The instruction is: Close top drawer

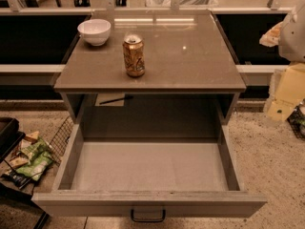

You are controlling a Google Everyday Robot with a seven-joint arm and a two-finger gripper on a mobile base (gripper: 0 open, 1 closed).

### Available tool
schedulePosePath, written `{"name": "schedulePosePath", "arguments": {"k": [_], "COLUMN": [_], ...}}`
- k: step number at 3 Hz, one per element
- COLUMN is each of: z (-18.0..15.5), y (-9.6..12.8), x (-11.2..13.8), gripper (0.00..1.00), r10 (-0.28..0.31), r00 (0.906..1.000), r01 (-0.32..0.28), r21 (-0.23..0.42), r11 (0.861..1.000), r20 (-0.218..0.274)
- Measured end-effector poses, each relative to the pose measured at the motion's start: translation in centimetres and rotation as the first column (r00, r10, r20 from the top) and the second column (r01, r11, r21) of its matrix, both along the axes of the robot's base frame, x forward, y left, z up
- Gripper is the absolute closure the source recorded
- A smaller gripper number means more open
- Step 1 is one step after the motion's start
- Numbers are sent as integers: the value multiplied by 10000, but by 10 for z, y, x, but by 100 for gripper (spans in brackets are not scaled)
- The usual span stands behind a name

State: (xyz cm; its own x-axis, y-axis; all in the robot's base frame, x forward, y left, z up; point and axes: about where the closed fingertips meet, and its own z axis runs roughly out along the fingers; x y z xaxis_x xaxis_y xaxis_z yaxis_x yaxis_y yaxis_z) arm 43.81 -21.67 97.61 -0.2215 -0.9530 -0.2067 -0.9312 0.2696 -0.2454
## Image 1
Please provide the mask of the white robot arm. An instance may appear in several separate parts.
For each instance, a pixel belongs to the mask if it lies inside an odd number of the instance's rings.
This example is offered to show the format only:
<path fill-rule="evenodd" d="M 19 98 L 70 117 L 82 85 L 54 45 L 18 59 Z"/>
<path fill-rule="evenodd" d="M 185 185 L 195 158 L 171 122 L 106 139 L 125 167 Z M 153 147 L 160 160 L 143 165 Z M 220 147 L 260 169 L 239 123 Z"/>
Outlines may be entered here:
<path fill-rule="evenodd" d="M 259 39 L 265 47 L 278 46 L 279 55 L 291 62 L 305 62 L 305 0 L 298 0 L 282 22 Z"/>

